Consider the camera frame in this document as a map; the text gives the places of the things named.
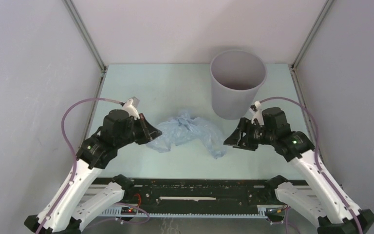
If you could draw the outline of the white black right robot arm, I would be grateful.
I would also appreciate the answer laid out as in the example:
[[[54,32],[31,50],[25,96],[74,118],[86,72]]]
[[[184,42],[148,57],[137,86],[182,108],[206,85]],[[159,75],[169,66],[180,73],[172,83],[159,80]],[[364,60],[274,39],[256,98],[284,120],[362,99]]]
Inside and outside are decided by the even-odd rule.
[[[374,213],[360,208],[341,188],[316,156],[313,143],[300,131],[291,130],[285,112],[279,107],[257,110],[252,119],[241,118],[224,141],[233,148],[255,151],[270,145],[304,178],[315,198],[299,191],[278,175],[266,181],[264,199],[289,205],[309,220],[319,234],[365,234],[374,224]]]

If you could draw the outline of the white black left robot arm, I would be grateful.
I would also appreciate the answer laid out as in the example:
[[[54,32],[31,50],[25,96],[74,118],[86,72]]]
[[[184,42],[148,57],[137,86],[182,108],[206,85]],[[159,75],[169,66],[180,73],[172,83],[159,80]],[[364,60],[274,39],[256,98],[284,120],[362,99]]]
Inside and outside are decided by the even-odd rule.
[[[39,214],[28,216],[24,225],[37,234],[79,234],[113,203],[131,202],[134,198],[133,183],[118,175],[104,191],[79,204],[89,186],[117,156],[120,148],[132,143],[147,144],[161,134],[136,110],[110,111],[102,126],[82,142],[68,177],[51,202]]]

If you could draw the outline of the light blue plastic trash bag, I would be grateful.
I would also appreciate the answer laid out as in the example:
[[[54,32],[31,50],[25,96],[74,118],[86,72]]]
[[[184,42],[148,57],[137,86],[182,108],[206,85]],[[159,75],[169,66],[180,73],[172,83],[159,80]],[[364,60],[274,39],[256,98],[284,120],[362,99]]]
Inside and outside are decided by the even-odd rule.
[[[172,146],[180,146],[199,140],[214,159],[227,153],[224,145],[224,134],[211,121],[203,117],[195,117],[187,110],[181,110],[176,117],[157,125],[162,135],[147,144],[147,147],[160,152],[170,152]]]

